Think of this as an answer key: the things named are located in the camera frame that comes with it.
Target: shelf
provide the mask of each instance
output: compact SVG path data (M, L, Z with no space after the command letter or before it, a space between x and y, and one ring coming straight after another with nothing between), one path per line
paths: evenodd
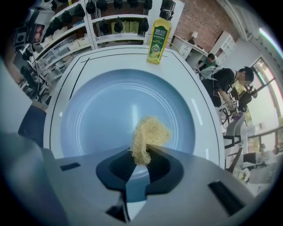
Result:
M79 24L79 25L77 25L77 26L75 26L75 27L73 27L73 28L67 30L67 31L64 32L63 34L58 35L55 40L52 40L52 42L50 42L47 46L45 46L45 48L43 48L43 50L40 51L40 53L39 53L38 56L36 57L36 60L39 60L39 59L42 57L42 54L43 54L48 48L50 48L50 46L51 46L53 43L55 43L55 42L58 41L59 39L63 38L64 36L68 35L69 33L72 33L73 31L76 31L76 30L78 30L78 29L80 29L80 28L82 28L82 27L84 27L84 26L85 26L85 23L81 23L81 24Z
M102 20L109 20L109 19L116 19L116 18L148 18L147 15L140 15L140 14L120 14L120 15L111 15L111 16L104 16L104 17L99 17L96 19L92 20L92 23L96 23Z
M71 4L70 6L66 7L65 9L61 10L60 12L56 13L56 14L51 18L51 21L54 20L55 17L61 16L65 11L69 11L70 9L75 8L79 3L80 3L80 1L75 2L75 3Z
M145 37L141 34L135 33L118 33L118 34L108 34L98 37L96 41L97 44L109 42L109 41L121 41L121 40L144 40Z
M47 68L49 68L51 65L53 65L53 64L56 63L56 62L58 62L59 60L63 59L64 57L66 57L66 56L68 56L68 55L70 55L70 54L72 54L72 53L74 53L74 52L76 52L76 51L79 51L79 50L81 50L81 49L85 49L85 48L87 48L87 47L90 47L90 46L91 46L91 45L90 45L90 43L89 43L89 44L80 46L79 48L73 49L73 50L67 52L66 54L64 54L64 55L62 55L62 56L59 56L58 58L56 58L55 60L53 60L49 65L47 65L47 66L44 68L44 70L47 69Z

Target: white shelving unit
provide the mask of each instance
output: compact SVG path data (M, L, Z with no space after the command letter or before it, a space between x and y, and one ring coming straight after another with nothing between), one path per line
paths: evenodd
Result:
M76 30L78 30L78 29L80 29L84 26L85 26L85 23L81 23L81 24L67 30L66 32L62 33L61 35L56 36L56 38L53 39L52 42L50 42L47 46L45 46L43 48L43 50L38 54L38 57L36 58L36 60L39 60L43 56L42 53L47 51L50 48L50 46L52 46L52 44L55 43L57 40L63 38L64 36L67 36L69 33L72 33L73 31L76 31Z
M67 52L66 54L64 54L64 55L62 55L62 56L59 56L58 58L56 58L55 60L53 60L49 65L47 65L47 66L45 67L45 69L49 68L51 65L55 64L56 62L58 62L59 60L63 59L64 57L66 57L66 56L68 56L68 55L70 55L70 54L72 54L72 53L74 53L74 52L76 52L76 51L79 51L79 50L81 50L81 49L85 49L85 48L87 48L87 47L90 47L90 46L91 46L90 44L86 44L86 45L80 46L79 48L73 49L73 50Z
M109 41L121 41L121 40L141 40L144 41L145 37L135 33L119 33L119 34L108 34L98 37L97 44L109 42Z
M104 16L104 17L99 17L96 19L92 20L92 23L96 23L102 20L109 20L109 19L116 19L119 17L120 19L122 18L148 18L148 15L140 15L140 14L119 14L119 15L111 15L111 16Z
M219 50L221 50L222 52L219 54L217 59L219 63L222 63L233 52L235 46L236 43L232 36L228 32L223 31L210 53L215 55Z
M128 7L127 6L127 2L126 0L124 1L124 6L123 7ZM86 31L87 31L87 35L88 35L88 39L89 39L89 44L80 46L79 48L73 49L69 52L67 52L66 54L62 55L62 56L58 56L56 59L54 59L51 63L49 63L47 66L45 66L44 70L50 68L52 65L56 64L58 61L60 61L61 59L65 58L66 56L73 54L77 51L80 51L82 49L85 48L89 48L91 47L92 49L98 49L101 48L102 46L107 46L107 45L112 45L113 43L109 43L107 44L106 42L115 42L115 41L125 41L123 42L123 44L126 44L127 41L129 40L133 40L133 41L143 41L143 43L146 43L149 37L149 32L151 33L151 29L152 29L152 24L154 22L155 19L158 18L159 13L160 13L160 8L161 8L161 4L162 4L162 0L154 0L153 1L153 7L151 10L147 11L147 15L141 15L141 14L119 14L119 15L109 15L109 16L104 16L104 17L100 17L100 10L96 9L96 18L92 19L92 16L90 14L88 14L86 12L86 4L87 4L88 0L80 0L77 1L71 5L69 5L68 7L64 8L63 10L61 10L60 12L58 12L57 14L55 14L51 21L54 20L55 17L58 17L60 19L61 15L65 12L65 11L69 11L71 14L73 14L74 12L74 8L78 5L81 4L81 6L83 7L84 11L85 11L85 17L84 17L84 22L67 30L66 32L58 35L58 36L54 36L53 40L46 45L39 53L35 53L35 59L36 61L39 61L44 55L45 53L47 53L48 51L51 50L51 48L58 43L58 41L63 41L65 38L67 38L69 36L69 34L74 33L74 31L81 29L83 27L85 27ZM112 20L112 19L116 19L116 18L121 18L121 19L143 19L143 18L147 18L148 23L149 23L149 30L147 32L145 32L143 35L142 34L135 34L135 33L119 33L119 34L109 34L109 35L103 35L103 36L96 36L93 26L95 24L98 25L98 22L102 21L102 20ZM59 78L61 75L56 75L54 76L54 80Z

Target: table lamp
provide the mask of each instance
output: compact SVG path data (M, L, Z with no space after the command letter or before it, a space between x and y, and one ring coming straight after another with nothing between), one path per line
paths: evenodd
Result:
M197 32L193 32L193 34L191 35L193 38L197 38L197 36L198 36L198 33Z

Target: black hat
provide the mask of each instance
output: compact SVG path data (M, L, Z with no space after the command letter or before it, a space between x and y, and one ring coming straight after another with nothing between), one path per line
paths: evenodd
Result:
M147 32L149 30L149 22L147 21L147 18L141 20L140 28L142 32Z
M30 51L28 51L27 49L26 49L26 51L24 52L24 54L26 54L27 57L32 57L32 53L31 53Z
M108 4L106 0L98 0L96 2L96 7L100 9L100 11L105 12L108 9Z
M114 25L114 31L116 31L117 33L120 33L122 30L123 30L123 24L120 18L118 17Z
M62 19L62 22L65 22L65 23L71 23L73 20L70 12L67 10L63 12L61 19Z
M84 9L83 9L83 7L81 6L81 4L78 4L78 5L75 7L74 15L75 15L75 16L78 16L78 17L81 17L81 18L84 18L85 12L84 12Z
M122 9L122 7L123 7L123 0L114 0L115 9Z
M30 59L30 56L28 56L26 53L23 53L23 54L22 54L22 59L23 59L23 60L29 60L29 59Z
M99 25L99 29L103 34L107 34L110 31L110 27L109 24L106 22L106 20L102 20L100 25Z
M145 3L143 4L143 7L146 10L151 10L151 8L152 8L152 0L145 0Z
M94 14L96 12L96 5L92 0L88 0L85 9L87 10L88 14Z
M127 0L128 4L130 5L131 8L136 8L138 7L138 0Z
M56 31L56 30L61 30L63 25L62 25L62 22L58 19L58 17L55 17L54 20L52 20L52 23L53 23L53 30Z
M52 30L52 28L49 25L49 27L46 29L45 35L43 36L42 42L44 42L46 37L53 35L53 34L54 34L54 30Z
M55 9L57 9L57 4L56 4L56 2L55 2L55 1L52 1L52 2L51 2L51 5L52 5L51 10L55 10Z

